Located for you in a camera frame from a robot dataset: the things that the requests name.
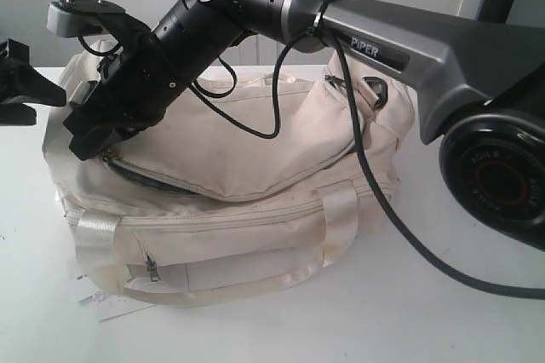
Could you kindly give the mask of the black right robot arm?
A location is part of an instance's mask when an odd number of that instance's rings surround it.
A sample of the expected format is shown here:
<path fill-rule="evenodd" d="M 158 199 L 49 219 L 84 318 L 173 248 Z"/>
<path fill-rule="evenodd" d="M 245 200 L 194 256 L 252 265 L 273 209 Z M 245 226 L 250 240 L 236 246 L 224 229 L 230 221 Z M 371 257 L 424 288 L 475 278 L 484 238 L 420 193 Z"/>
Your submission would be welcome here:
<path fill-rule="evenodd" d="M 100 79 L 65 121 L 86 160 L 157 124 L 228 47 L 261 34 L 305 53 L 331 47 L 416 91 L 424 143 L 478 221 L 544 246 L 544 31 L 376 0 L 179 0 L 149 28 L 115 3 L 62 1 L 72 35 L 111 33 Z"/>

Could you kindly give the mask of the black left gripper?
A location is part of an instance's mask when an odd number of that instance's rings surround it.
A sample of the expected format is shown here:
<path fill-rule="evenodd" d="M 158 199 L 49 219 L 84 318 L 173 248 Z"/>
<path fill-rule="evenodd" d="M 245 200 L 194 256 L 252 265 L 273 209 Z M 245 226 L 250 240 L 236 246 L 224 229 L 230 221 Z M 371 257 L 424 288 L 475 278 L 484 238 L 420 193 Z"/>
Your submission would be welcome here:
<path fill-rule="evenodd" d="M 1 42 L 1 125 L 35 125 L 36 111 L 26 103 L 63 107 L 66 92 L 30 66 L 28 45 L 6 38 Z"/>

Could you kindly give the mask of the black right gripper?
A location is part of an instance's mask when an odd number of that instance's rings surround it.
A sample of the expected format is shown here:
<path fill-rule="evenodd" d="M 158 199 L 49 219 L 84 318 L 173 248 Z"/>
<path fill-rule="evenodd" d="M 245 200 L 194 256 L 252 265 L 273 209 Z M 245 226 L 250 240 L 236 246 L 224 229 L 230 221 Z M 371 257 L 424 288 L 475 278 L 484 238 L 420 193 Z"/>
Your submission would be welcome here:
<path fill-rule="evenodd" d="M 167 108 L 200 74 L 200 33 L 131 30 L 116 36 L 100 58 L 99 78 L 63 125 L 72 134 L 70 151 L 81 161 L 156 125 Z"/>

